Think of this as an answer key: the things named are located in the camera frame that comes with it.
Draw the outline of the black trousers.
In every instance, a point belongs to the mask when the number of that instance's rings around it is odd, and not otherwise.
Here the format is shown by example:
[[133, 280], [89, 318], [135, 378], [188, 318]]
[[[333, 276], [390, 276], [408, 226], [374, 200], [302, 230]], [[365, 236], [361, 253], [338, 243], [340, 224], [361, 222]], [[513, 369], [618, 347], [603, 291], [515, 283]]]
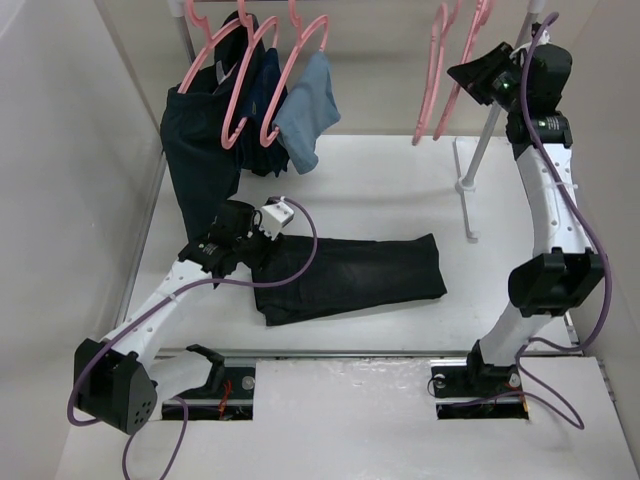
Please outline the black trousers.
[[427, 234], [409, 241], [320, 238], [298, 279], [256, 289], [254, 298], [266, 324], [281, 326], [446, 293], [435, 237]]

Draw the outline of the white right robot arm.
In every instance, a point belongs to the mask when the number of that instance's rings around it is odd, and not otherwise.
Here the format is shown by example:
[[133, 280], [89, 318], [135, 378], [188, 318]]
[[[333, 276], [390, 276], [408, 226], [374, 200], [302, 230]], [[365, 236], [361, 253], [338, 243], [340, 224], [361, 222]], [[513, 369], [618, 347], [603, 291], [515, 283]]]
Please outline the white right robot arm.
[[569, 202], [573, 138], [558, 110], [572, 68], [564, 48], [542, 44], [530, 61], [507, 43], [448, 73], [472, 98], [507, 113], [506, 133], [533, 222], [531, 260], [508, 278], [509, 302], [462, 366], [434, 367], [438, 398], [490, 397], [513, 389], [516, 354], [547, 324], [580, 306], [605, 275]]

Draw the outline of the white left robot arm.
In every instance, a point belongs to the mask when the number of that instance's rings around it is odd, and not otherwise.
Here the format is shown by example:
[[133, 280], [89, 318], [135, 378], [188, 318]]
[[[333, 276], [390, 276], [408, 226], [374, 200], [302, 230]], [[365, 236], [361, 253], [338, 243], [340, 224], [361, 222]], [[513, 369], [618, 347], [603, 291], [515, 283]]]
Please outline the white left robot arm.
[[134, 314], [101, 340], [86, 339], [77, 347], [72, 408], [133, 435], [158, 404], [183, 390], [193, 388], [204, 397], [217, 394], [224, 374], [214, 365], [216, 353], [190, 347], [172, 360], [154, 359], [197, 289], [214, 286], [240, 263], [260, 265], [293, 218], [293, 210], [281, 199], [270, 199], [260, 208], [224, 202], [208, 230], [179, 252]]

